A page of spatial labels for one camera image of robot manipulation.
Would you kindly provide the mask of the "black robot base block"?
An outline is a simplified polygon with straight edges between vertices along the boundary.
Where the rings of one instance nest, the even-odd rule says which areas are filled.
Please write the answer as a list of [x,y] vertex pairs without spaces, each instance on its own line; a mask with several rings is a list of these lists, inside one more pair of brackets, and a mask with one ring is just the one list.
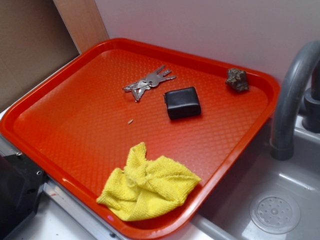
[[8,240],[38,211],[46,174],[26,155],[0,157],[0,238]]

